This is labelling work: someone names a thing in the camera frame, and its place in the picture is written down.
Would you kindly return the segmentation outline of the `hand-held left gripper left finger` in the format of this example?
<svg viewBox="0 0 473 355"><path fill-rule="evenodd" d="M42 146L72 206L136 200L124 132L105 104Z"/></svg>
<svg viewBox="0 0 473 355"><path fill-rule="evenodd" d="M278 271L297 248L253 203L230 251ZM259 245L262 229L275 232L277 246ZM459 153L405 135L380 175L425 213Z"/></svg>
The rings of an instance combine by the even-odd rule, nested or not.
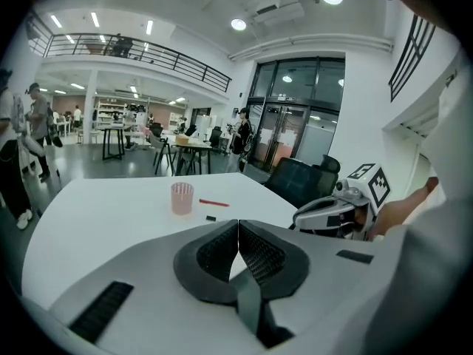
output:
<svg viewBox="0 0 473 355"><path fill-rule="evenodd" d="M262 355L237 315L238 222L143 241L71 285L50 312L106 355Z"/></svg>

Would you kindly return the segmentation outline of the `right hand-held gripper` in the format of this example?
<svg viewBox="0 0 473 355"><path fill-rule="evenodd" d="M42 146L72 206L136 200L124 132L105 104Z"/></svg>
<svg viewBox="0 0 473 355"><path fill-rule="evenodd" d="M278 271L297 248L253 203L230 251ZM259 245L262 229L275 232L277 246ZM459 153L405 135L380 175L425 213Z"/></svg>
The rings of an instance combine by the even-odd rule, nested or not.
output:
<svg viewBox="0 0 473 355"><path fill-rule="evenodd" d="M367 240L390 193L381 164L361 164L337 182L334 196L314 200L298 209L293 215L293 230Z"/></svg>

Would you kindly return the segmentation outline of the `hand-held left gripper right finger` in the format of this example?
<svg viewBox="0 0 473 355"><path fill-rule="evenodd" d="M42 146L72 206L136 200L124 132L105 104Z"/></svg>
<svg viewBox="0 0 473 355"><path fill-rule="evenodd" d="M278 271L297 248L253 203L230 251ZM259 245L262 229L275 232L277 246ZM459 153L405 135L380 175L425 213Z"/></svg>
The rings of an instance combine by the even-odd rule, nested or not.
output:
<svg viewBox="0 0 473 355"><path fill-rule="evenodd" d="M240 347L332 347L347 330L350 298L375 245L239 222L246 284L238 290Z"/></svg>

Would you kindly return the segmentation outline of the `pink plastic cup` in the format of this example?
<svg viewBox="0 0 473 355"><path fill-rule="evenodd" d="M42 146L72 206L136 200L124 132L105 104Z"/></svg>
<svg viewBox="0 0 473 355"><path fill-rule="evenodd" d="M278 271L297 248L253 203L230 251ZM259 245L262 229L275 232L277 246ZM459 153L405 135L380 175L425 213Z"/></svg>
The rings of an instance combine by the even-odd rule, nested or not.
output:
<svg viewBox="0 0 473 355"><path fill-rule="evenodd" d="M178 182L171 186L171 210L177 215L189 214L192 210L194 187Z"/></svg>

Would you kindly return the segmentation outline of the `person's right forearm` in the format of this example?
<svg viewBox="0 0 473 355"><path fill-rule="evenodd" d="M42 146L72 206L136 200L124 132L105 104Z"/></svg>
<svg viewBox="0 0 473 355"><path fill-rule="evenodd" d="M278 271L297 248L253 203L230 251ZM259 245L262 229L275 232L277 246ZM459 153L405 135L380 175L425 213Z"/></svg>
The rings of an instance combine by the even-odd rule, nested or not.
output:
<svg viewBox="0 0 473 355"><path fill-rule="evenodd" d="M379 211L377 219L369 231L373 240L378 235L385 235L392 227L412 221L428 206L426 202L438 200L439 186L437 177L429 177L426 184L403 200L392 201Z"/></svg>

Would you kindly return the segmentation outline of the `black mesh office chair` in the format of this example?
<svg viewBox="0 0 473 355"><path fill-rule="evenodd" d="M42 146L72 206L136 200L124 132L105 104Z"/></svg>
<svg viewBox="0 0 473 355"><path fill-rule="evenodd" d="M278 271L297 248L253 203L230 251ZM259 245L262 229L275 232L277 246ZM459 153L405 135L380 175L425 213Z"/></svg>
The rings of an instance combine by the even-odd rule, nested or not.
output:
<svg viewBox="0 0 473 355"><path fill-rule="evenodd" d="M313 200L330 196L340 169L340 163L328 155L323 155L320 165L281 158L262 185L299 209Z"/></svg>

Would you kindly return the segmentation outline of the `glass double door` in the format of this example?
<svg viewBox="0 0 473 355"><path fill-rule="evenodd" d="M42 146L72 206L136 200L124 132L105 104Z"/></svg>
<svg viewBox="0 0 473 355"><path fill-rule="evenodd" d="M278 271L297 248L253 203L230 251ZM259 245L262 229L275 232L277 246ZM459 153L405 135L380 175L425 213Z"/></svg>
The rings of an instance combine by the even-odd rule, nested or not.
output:
<svg viewBox="0 0 473 355"><path fill-rule="evenodd" d="M255 134L250 163L264 172L283 158L320 164L335 134L344 76L343 58L258 64L247 102Z"/></svg>

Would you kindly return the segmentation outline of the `person's white shirt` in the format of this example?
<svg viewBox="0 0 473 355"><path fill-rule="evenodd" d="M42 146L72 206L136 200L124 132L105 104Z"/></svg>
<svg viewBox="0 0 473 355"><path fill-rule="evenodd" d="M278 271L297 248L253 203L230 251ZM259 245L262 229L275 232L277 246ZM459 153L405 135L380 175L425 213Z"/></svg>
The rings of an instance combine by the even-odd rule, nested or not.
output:
<svg viewBox="0 0 473 355"><path fill-rule="evenodd" d="M363 355L473 353L473 58L463 55L423 144L438 185L406 225Z"/></svg>

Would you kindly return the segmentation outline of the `wooden table with black legs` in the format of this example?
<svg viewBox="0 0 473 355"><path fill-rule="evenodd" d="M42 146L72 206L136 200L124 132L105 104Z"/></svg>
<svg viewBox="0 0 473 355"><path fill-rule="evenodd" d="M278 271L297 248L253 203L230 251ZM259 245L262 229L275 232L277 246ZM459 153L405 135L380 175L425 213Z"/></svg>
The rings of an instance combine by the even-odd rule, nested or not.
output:
<svg viewBox="0 0 473 355"><path fill-rule="evenodd" d="M211 146L208 142L189 137L187 145L177 145L175 136L169 141L172 146L177 147L176 167L174 176L201 175L203 164L206 162L206 172L211 174Z"/></svg>

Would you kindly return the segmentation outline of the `grey chair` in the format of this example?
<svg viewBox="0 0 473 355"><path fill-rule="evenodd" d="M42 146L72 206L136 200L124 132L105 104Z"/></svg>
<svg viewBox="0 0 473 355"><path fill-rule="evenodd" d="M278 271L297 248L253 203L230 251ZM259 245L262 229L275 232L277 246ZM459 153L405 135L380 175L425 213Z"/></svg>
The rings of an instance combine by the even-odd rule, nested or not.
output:
<svg viewBox="0 0 473 355"><path fill-rule="evenodd" d="M163 159L166 160L167 166L171 169L171 174L175 174L174 161L177 157L177 147L172 146L168 138L159 138L154 135L150 136L150 144L155 151L154 154L154 174L157 175Z"/></svg>

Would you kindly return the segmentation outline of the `black high table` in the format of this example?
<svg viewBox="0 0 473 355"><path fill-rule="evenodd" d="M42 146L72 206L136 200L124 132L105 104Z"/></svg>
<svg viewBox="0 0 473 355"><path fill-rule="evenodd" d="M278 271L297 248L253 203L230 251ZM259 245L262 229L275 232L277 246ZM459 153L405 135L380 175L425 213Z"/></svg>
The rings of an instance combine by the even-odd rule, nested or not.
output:
<svg viewBox="0 0 473 355"><path fill-rule="evenodd" d="M102 160L122 160L123 156L125 155L125 144L124 144L124 136L123 136L123 127L119 126L104 126L101 128L103 132L103 143L102 143ZM117 135L118 140L118 152L111 153L111 145L112 145L112 132L115 132Z"/></svg>

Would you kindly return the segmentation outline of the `black window grille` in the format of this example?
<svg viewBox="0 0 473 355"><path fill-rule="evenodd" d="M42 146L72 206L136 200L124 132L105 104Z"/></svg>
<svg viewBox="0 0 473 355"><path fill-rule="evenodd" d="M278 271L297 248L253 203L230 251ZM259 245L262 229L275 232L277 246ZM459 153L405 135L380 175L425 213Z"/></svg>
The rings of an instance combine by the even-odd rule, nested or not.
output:
<svg viewBox="0 0 473 355"><path fill-rule="evenodd" d="M413 16L406 43L388 82L391 101L394 101L421 62L434 33L435 25L417 15Z"/></svg>

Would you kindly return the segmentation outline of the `ceiling air conditioner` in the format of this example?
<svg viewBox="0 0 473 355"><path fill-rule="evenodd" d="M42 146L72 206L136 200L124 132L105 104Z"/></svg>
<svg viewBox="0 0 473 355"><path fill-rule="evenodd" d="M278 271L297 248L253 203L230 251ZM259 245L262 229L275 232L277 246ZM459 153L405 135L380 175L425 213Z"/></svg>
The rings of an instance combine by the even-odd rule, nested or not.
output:
<svg viewBox="0 0 473 355"><path fill-rule="evenodd" d="M263 0L249 9L250 17L257 24L271 27L305 16L304 8L299 1Z"/></svg>

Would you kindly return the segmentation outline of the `black balcony railing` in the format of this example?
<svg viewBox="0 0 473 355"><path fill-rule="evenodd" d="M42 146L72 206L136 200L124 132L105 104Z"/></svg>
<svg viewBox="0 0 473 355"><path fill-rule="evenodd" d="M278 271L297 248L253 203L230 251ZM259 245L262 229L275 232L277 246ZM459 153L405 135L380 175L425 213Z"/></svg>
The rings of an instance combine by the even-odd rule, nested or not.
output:
<svg viewBox="0 0 473 355"><path fill-rule="evenodd" d="M231 78L191 56L136 38L91 33L40 35L28 41L33 53L44 58L63 55L99 55L129 59L171 70L200 81L219 92L227 92Z"/></svg>

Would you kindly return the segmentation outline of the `white wall pipes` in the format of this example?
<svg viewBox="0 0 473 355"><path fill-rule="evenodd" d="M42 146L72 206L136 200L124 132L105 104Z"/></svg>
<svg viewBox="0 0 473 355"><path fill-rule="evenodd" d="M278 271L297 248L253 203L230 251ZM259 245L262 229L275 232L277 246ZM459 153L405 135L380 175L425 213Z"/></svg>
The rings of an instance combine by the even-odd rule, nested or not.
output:
<svg viewBox="0 0 473 355"><path fill-rule="evenodd" d="M392 41L384 38L343 33L295 35L272 41L266 41L252 47L248 47L246 49L240 50L239 52L230 54L228 59L231 61L237 61L246 58L256 58L261 54L277 51L288 54L297 52L299 50L344 51L348 48L376 50L385 53L391 53L393 43Z"/></svg>

